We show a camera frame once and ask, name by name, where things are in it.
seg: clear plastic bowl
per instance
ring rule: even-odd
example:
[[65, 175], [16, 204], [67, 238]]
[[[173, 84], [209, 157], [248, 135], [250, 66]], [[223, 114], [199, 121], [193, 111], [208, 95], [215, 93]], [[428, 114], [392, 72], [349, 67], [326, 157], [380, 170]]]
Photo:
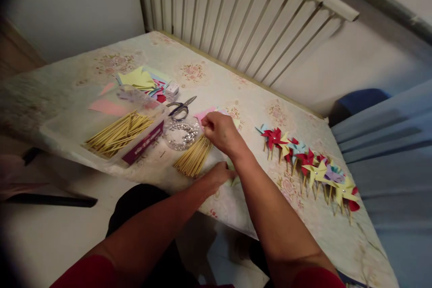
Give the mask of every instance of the clear plastic bowl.
[[[123, 117], [89, 109], [94, 101], [101, 99], [124, 107], [126, 114], [136, 110], [137, 113], [154, 120], [153, 124], [111, 158], [91, 152], [82, 146], [90, 137]], [[169, 113], [169, 109], [155, 99], [131, 85], [122, 85], [99, 97], [84, 99], [45, 122], [40, 131], [57, 142], [63, 150], [77, 154], [101, 167], [116, 164], [128, 168], [158, 136], [162, 135], [164, 121]]]

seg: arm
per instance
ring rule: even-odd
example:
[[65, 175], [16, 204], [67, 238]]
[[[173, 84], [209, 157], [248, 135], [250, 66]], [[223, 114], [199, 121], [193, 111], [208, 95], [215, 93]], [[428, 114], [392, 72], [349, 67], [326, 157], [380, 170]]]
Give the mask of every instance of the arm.
[[337, 272], [297, 213], [260, 167], [232, 118], [211, 112], [202, 120], [205, 135], [234, 163], [246, 204], [264, 250], [271, 277], [289, 287], [296, 274], [311, 266]]
[[226, 162], [216, 164], [187, 189], [130, 218], [84, 257], [107, 257], [121, 286], [141, 284], [193, 213], [234, 176], [234, 171], [226, 169]]

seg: small white box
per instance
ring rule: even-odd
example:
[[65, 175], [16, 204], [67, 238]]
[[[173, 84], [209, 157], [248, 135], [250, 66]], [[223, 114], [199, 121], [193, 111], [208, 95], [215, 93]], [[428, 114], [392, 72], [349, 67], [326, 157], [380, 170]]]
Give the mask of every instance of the small white box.
[[169, 102], [174, 102], [179, 94], [179, 85], [176, 83], [170, 83], [165, 89], [165, 97]]
[[179, 93], [179, 88], [180, 87], [177, 83], [170, 83], [165, 89], [165, 96], [174, 98]]

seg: knee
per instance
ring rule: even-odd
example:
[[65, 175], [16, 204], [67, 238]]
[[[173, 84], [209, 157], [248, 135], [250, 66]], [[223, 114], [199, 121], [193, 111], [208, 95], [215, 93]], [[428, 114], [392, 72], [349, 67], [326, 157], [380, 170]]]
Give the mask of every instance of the knee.
[[145, 201], [150, 204], [157, 203], [161, 200], [168, 198], [165, 191], [155, 187], [151, 184], [137, 184], [135, 187], [129, 189], [123, 196], [120, 197], [118, 203], [122, 201]]

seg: bundle of bamboo skewers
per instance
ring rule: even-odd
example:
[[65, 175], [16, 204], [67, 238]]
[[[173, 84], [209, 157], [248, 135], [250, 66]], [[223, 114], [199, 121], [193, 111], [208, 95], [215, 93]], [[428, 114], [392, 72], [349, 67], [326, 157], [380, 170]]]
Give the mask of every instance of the bundle of bamboo skewers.
[[197, 177], [213, 144], [207, 137], [201, 137], [174, 163], [178, 172], [185, 176]]
[[148, 116], [140, 115], [134, 110], [88, 139], [83, 146], [89, 151], [111, 158], [153, 122]]

